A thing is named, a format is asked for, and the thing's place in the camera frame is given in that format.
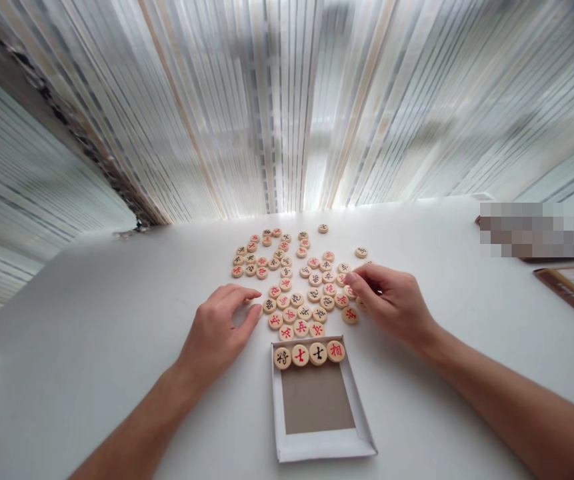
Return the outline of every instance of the wooden game piece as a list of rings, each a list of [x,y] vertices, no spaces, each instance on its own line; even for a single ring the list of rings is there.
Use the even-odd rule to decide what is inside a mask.
[[[284,310],[285,308],[287,308],[289,306],[289,302],[291,302],[291,299],[289,298],[289,296],[286,293],[282,293],[276,299],[275,302],[276,302],[276,305],[278,306],[278,308],[280,310]]]
[[[291,365],[291,352],[284,347],[277,348],[273,353],[273,364],[280,370],[288,369]]]
[[[311,318],[311,314],[312,314],[312,308],[308,305],[302,305],[300,308],[298,308],[298,318],[302,319],[302,320],[309,320]]]
[[[360,310],[363,313],[367,311],[367,306],[365,305],[365,301],[362,300],[362,298],[360,298],[360,297],[355,298],[355,306],[358,307],[358,310]]]
[[[318,272],[313,272],[312,274],[310,274],[309,276],[310,286],[319,287],[321,283],[322,283],[322,275],[320,275]]]
[[[307,298],[309,299],[310,302],[319,302],[320,301],[320,297],[322,297],[322,294],[320,293],[320,290],[318,290],[317,287],[312,287],[307,291]]]
[[[291,290],[291,280],[288,278],[281,278],[280,279],[280,290],[282,291],[289,291]]]
[[[309,350],[304,345],[298,344],[291,349],[291,358],[294,365],[304,367],[309,363]]]
[[[283,324],[282,312],[274,311],[272,314],[269,315],[269,328],[271,330],[278,330],[278,328],[282,327],[282,324]]]
[[[262,302],[262,311],[265,313],[275,312],[277,305],[274,299],[266,299]]]
[[[309,326],[309,334],[312,337],[324,337],[325,336],[325,326],[320,322],[311,322]]]
[[[345,358],[345,347],[338,340],[331,340],[327,344],[327,356],[329,360],[336,363],[341,362]]]
[[[327,349],[322,343],[313,342],[309,346],[309,360],[311,360],[312,364],[317,366],[320,366],[327,361]]]
[[[293,324],[293,332],[296,337],[304,338],[309,334],[309,324],[306,320],[299,319]]]
[[[335,296],[335,304],[338,308],[348,307],[349,298],[344,294],[344,292],[340,292],[340,294]]]
[[[302,278],[309,278],[310,274],[311,274],[311,269],[309,268],[308,265],[305,265],[304,267],[302,267],[300,269],[300,276]]]
[[[291,294],[291,305],[298,308],[305,302],[305,296],[302,293]]]
[[[327,311],[322,307],[313,307],[311,318],[317,322],[324,323],[327,321]]]
[[[248,277],[254,276],[257,271],[258,271],[258,266],[255,263],[252,263],[252,264],[247,265],[245,267],[245,273],[247,274]]]
[[[282,328],[278,330],[278,336],[282,341],[293,340],[293,327],[290,325],[283,325]]]
[[[333,308],[335,307],[333,297],[323,295],[322,298],[320,299],[320,306],[322,306],[322,308],[324,308],[324,310],[326,310],[327,313],[333,310]]]
[[[328,295],[329,297],[335,297],[335,294],[337,293],[337,290],[335,289],[335,287],[333,286],[332,283],[327,283],[323,288],[322,288],[322,293],[324,295]]]
[[[298,310],[296,310],[293,307],[287,307],[282,312],[282,318],[285,321],[285,323],[291,325],[293,322],[298,320]]]
[[[280,287],[277,285],[272,285],[269,287],[269,296],[273,299],[278,298],[281,292],[282,290],[280,290]]]
[[[344,288],[342,288],[342,291],[345,293],[346,296],[349,297],[349,300],[355,300],[356,294],[353,292],[353,289],[351,288],[350,285],[345,285]]]
[[[358,322],[358,312],[353,307],[345,307],[342,309],[342,320],[352,325]]]
[[[280,261],[278,259],[272,258],[269,260],[267,266],[269,267],[269,270],[278,270],[278,268],[280,268]]]
[[[324,283],[333,283],[335,280],[335,275],[332,274],[331,272],[325,272],[325,274],[322,276],[322,281]]]

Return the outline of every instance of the finger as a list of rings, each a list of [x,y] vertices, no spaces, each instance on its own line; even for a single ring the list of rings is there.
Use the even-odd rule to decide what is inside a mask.
[[[376,292],[372,290],[369,284],[358,275],[356,272],[349,272],[347,274],[346,282],[351,286],[353,292],[365,302],[367,310],[376,308],[379,302],[382,302],[382,298],[378,296]]]
[[[234,285],[230,292],[228,292],[227,296],[220,300],[219,305],[222,307],[223,310],[233,311],[240,306],[244,300],[258,298],[262,293],[258,292],[258,290],[244,288],[240,285]]]
[[[240,341],[243,345],[247,344],[249,337],[253,333],[253,329],[258,324],[258,320],[260,320],[260,316],[262,315],[262,307],[260,304],[256,303],[249,309],[249,313],[247,314],[247,318],[243,322],[238,330],[235,332],[235,336],[237,337],[238,341]]]
[[[362,265],[353,272],[364,278],[370,285],[378,287],[382,287],[385,283],[391,283],[392,279],[402,273],[398,270],[383,267],[382,265],[376,265],[375,263]]]
[[[207,301],[218,302],[226,297],[234,288],[239,287],[235,283],[228,283],[226,285],[220,285],[213,293],[209,296]]]

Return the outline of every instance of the white table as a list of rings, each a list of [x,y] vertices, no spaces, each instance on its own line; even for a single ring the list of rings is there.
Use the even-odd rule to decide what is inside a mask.
[[[362,263],[353,250],[364,245],[371,260],[416,275],[448,330],[574,401],[574,310],[534,266],[481,257],[478,213],[474,199],[451,197],[78,239],[0,312],[0,479],[72,472],[176,358],[198,304],[233,280],[235,248],[264,228],[307,230],[311,252],[333,250],[336,264]],[[239,281],[266,292],[277,276]],[[327,332],[345,335],[378,456],[278,465],[267,360],[277,335],[263,319],[176,434],[158,478],[529,476],[454,390],[369,321],[349,326],[336,311]]]

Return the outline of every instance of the red character on piece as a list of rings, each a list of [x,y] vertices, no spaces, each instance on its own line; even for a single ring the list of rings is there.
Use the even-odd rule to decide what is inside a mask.
[[[304,350],[298,348],[298,355],[294,355],[294,357],[297,358],[298,361],[301,361],[301,362],[302,362],[302,361],[304,361],[304,358],[302,358],[302,354],[303,354],[304,352],[305,352]]]
[[[338,345],[337,343],[334,343],[331,346],[331,350],[329,350],[330,354],[332,354],[334,357],[339,357],[340,355],[342,355],[342,347],[340,345]]]

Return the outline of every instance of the white box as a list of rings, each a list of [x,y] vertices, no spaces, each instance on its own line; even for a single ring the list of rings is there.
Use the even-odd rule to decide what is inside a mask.
[[[271,364],[273,366],[271,375],[273,378],[275,447],[278,456],[278,462],[280,463],[309,459],[366,457],[370,455],[377,455],[378,453],[378,450],[376,449],[375,443],[373,442],[373,438],[371,436],[371,431],[369,430],[369,424],[362,407],[362,402],[360,402],[358,390],[355,385],[353,372],[351,371],[351,364],[349,362],[349,352],[345,352],[345,358],[342,360],[342,362],[334,363],[330,360],[327,360],[327,362],[325,362],[325,364],[320,367],[316,367],[311,363],[304,367],[298,367],[292,364],[287,370],[282,371],[273,363],[273,353],[279,347],[287,347],[290,349],[297,344],[308,346],[314,342],[320,342],[323,345],[326,345],[331,340],[338,340],[344,345],[343,337],[306,338],[293,341],[276,342],[271,344]],[[309,377],[309,385],[311,384],[312,376],[315,381],[318,379],[327,379],[337,383],[338,375],[336,373],[337,370],[335,369],[339,369],[342,383],[344,385],[344,391],[346,392],[347,396],[346,399],[341,399],[340,403],[346,402],[348,399],[351,415],[353,416],[353,428],[326,429],[322,431],[309,431],[307,433],[287,434],[283,373],[286,375],[302,375],[305,371],[304,369],[308,369],[307,375]],[[323,375],[325,378],[319,377],[316,379],[315,376],[317,375]],[[286,385],[286,388],[293,389],[293,380],[290,380],[289,382],[290,383]],[[303,403],[305,405],[310,402],[316,402],[316,399],[312,398],[315,395],[314,391],[308,390],[306,392],[300,391],[296,393],[300,393],[302,394],[301,396],[304,397],[309,397],[308,399],[304,399]],[[340,412],[341,410],[342,408],[329,408],[325,411],[325,414],[333,416],[335,414],[334,412]],[[345,406],[345,411],[341,414],[341,416],[343,416],[343,420],[340,423],[348,421],[348,417],[346,416],[347,414],[348,410],[346,410]],[[293,422],[290,422],[290,429],[293,429]],[[296,429],[298,428],[306,429],[306,427],[303,425],[300,425]]]

